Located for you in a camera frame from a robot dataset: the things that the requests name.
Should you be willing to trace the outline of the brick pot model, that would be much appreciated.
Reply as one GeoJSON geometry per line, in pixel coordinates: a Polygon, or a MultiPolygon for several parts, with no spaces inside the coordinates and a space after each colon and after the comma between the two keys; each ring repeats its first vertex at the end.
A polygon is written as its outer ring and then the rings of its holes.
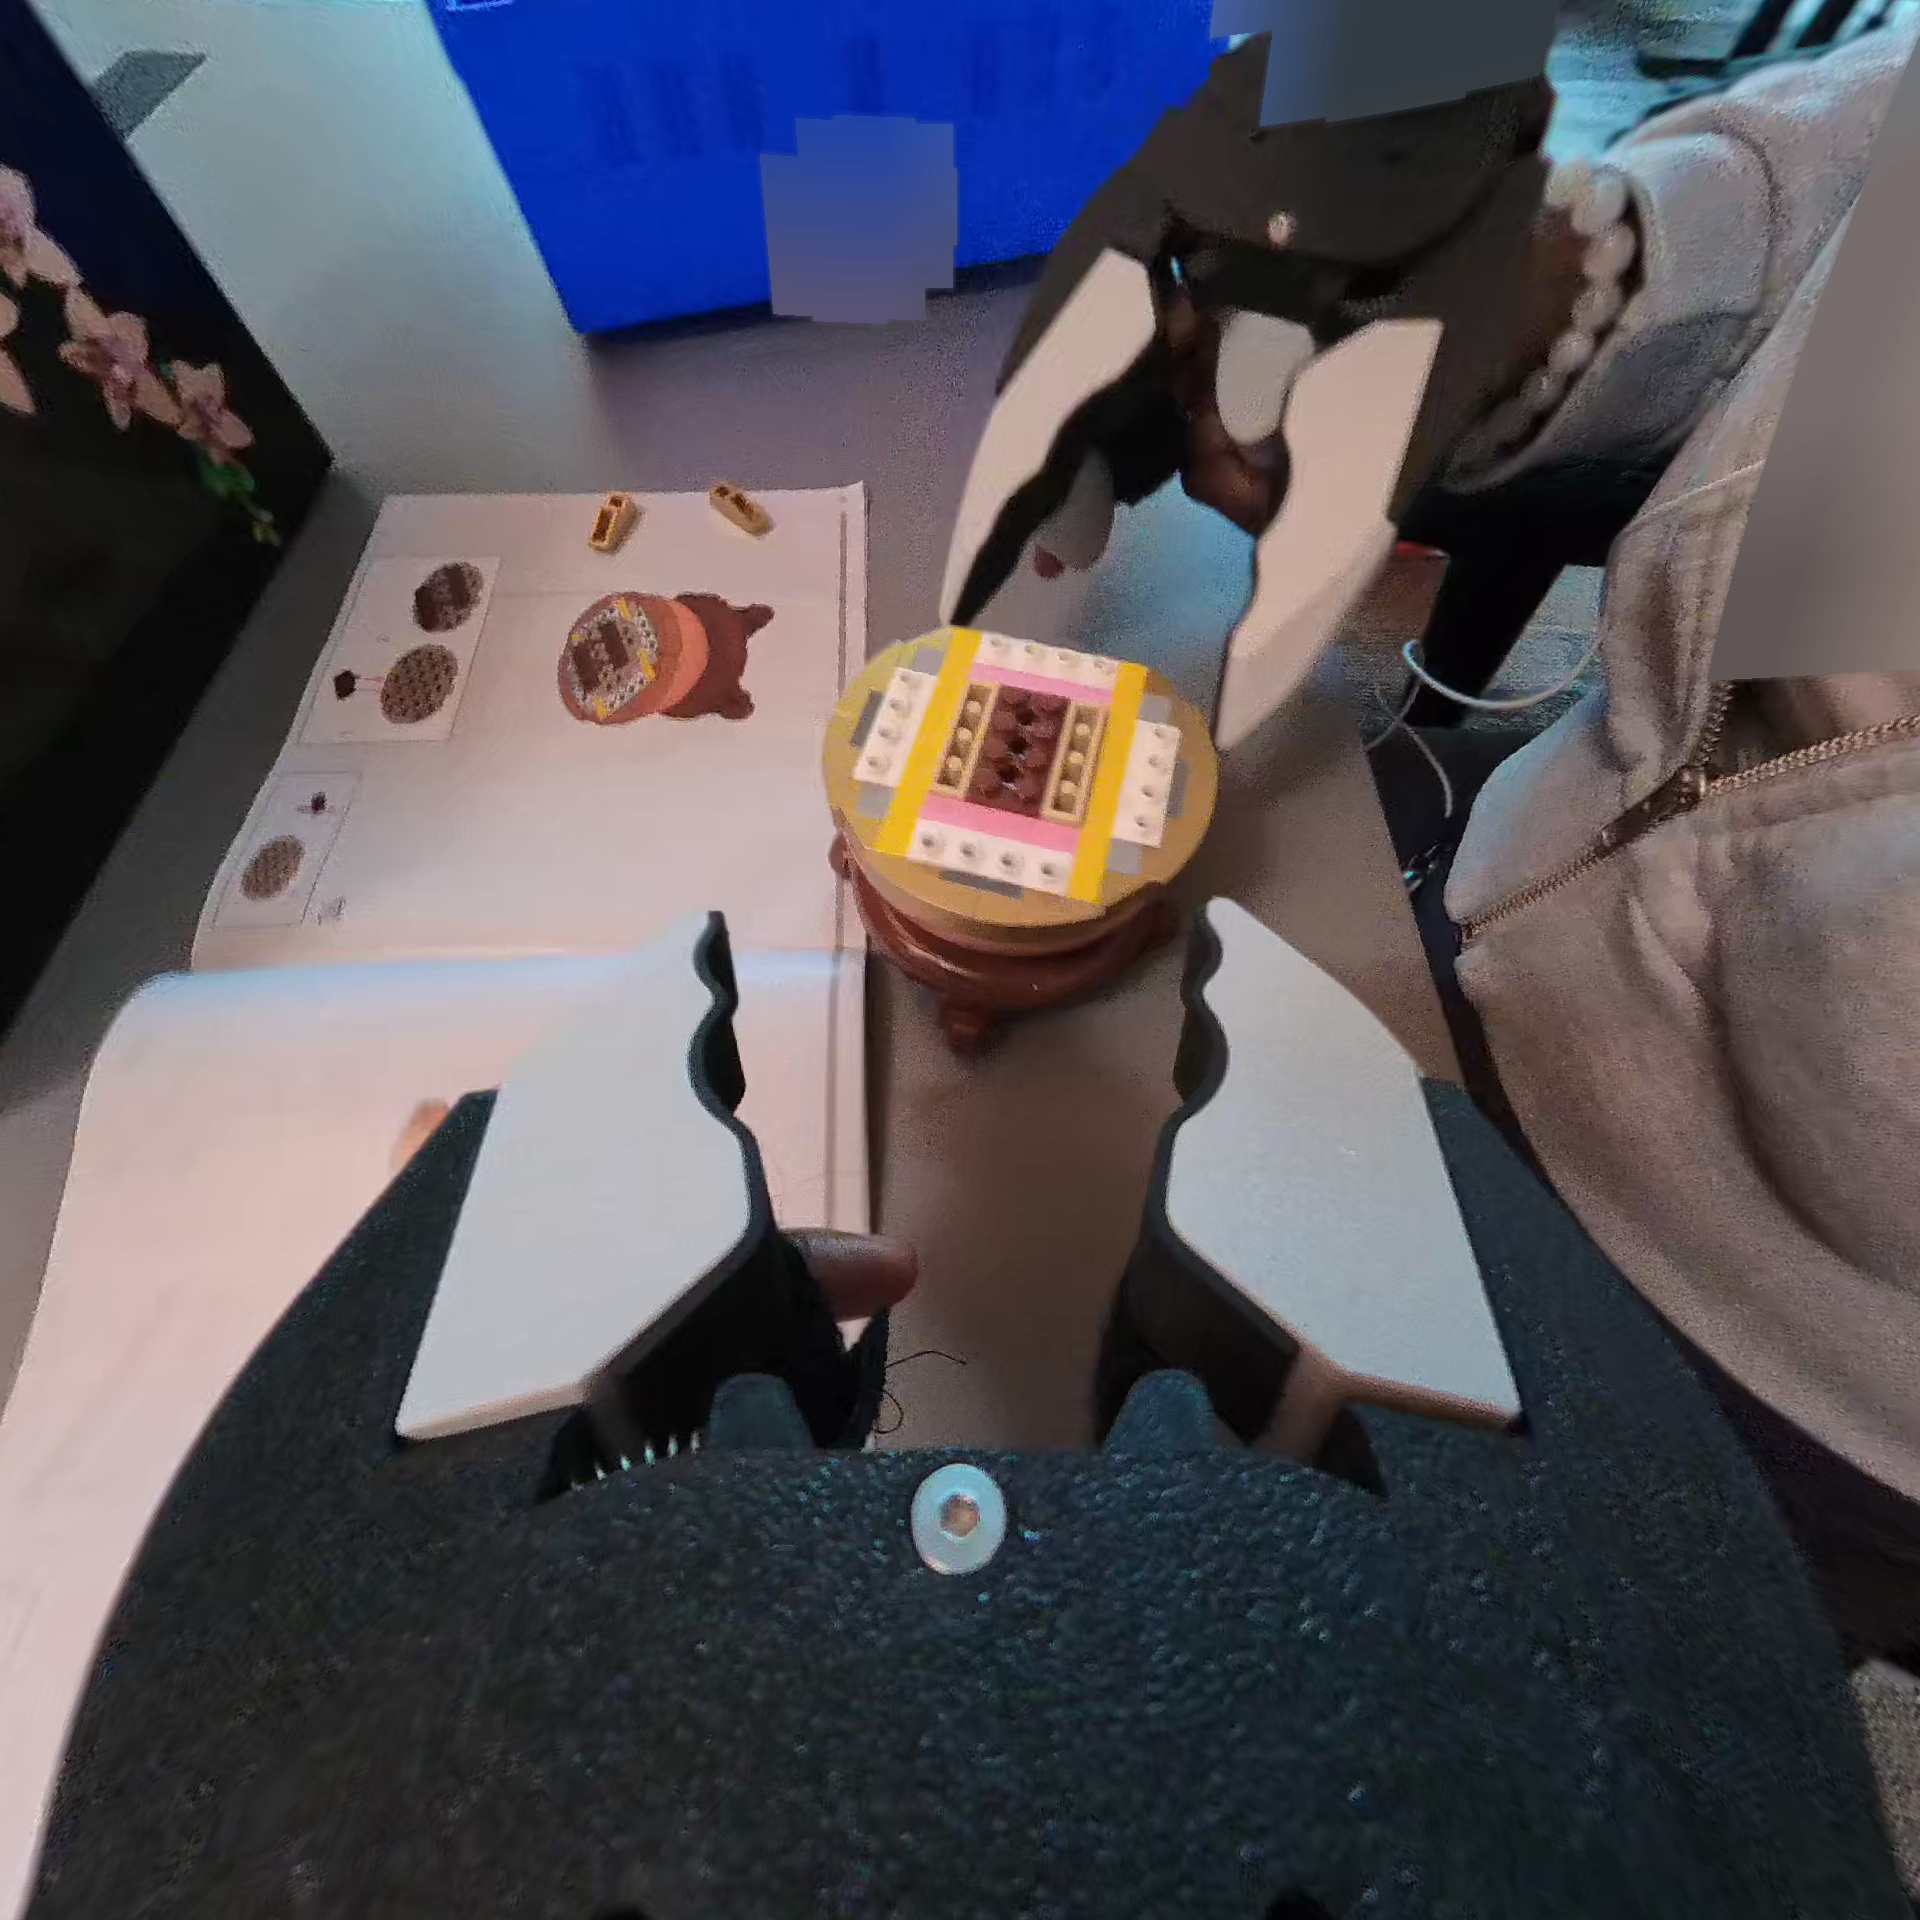
{"type": "Polygon", "coordinates": [[[1212,728],[1159,671],[954,627],[853,678],[822,768],[860,925],[959,1057],[1174,937],[1219,789],[1212,728]]]}

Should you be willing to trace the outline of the blue plastic bin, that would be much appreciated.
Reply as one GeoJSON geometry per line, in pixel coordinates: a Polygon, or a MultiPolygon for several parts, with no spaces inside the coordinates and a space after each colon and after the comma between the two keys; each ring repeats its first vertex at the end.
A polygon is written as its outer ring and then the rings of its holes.
{"type": "Polygon", "coordinates": [[[427,6],[581,334],[771,300],[761,157],[952,132],[959,268],[1042,254],[1225,42],[1193,3],[427,6]]]}

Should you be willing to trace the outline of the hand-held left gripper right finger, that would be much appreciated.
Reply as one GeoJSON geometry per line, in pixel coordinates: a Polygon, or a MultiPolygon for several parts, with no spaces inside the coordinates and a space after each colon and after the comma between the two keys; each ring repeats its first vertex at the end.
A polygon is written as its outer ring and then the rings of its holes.
{"type": "Polygon", "coordinates": [[[1269,1448],[1352,1406],[1507,1432],[1522,1396],[1390,1030],[1231,899],[1195,920],[1181,1103],[1150,1189],[1163,1355],[1269,1448]]]}

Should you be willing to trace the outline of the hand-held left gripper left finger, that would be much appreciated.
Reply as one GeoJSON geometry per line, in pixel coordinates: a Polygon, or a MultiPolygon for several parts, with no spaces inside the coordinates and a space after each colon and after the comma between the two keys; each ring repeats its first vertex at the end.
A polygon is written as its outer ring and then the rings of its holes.
{"type": "Polygon", "coordinates": [[[722,913],[688,913],[621,958],[493,1095],[399,1437],[438,1443],[589,1409],[606,1444],[646,1427],[640,1362],[760,1243],[722,913]]]}

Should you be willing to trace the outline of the black flower print box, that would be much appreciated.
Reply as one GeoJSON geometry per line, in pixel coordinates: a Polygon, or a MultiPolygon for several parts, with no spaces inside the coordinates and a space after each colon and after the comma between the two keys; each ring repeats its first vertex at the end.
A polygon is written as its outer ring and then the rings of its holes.
{"type": "Polygon", "coordinates": [[[333,456],[38,17],[5,14],[3,1006],[13,1022],[333,456]]]}

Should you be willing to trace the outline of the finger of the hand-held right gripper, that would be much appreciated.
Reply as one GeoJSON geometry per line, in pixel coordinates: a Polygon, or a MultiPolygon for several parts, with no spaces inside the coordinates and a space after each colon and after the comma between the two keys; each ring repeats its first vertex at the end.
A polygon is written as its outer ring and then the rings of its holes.
{"type": "Polygon", "coordinates": [[[944,623],[972,627],[1026,556],[1058,572],[1102,556],[1118,445],[1148,395],[1157,349],[1146,264],[1099,253],[997,393],[948,543],[944,623]]]}
{"type": "Polygon", "coordinates": [[[1389,318],[1305,359],[1274,406],[1286,484],[1254,548],[1252,596],[1224,662],[1214,744],[1241,748],[1283,708],[1372,582],[1446,327],[1389,318]]]}

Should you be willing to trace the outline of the person's right hand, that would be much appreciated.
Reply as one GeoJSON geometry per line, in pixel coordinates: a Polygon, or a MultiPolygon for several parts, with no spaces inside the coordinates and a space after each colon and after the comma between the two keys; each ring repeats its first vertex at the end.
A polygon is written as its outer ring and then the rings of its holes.
{"type": "Polygon", "coordinates": [[[1306,323],[1256,308],[1165,301],[1143,388],[1127,389],[1077,448],[1063,502],[1030,538],[1034,572],[1086,572],[1121,506],[1177,478],[1193,502],[1258,534],[1290,484],[1283,421],[1320,346],[1306,323]]]}

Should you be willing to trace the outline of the white instruction booklet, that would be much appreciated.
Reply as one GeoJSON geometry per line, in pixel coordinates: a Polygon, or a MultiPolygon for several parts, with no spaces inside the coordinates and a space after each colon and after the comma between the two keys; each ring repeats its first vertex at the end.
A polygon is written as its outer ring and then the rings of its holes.
{"type": "Polygon", "coordinates": [[[5,1915],[164,1490],[388,1188],[431,1101],[491,1088],[621,954],[725,914],[742,1118],[786,1228],[872,1228],[864,940],[822,744],[867,662],[860,484],[390,496],[204,899],[83,1085],[5,1409],[5,1915]]]}

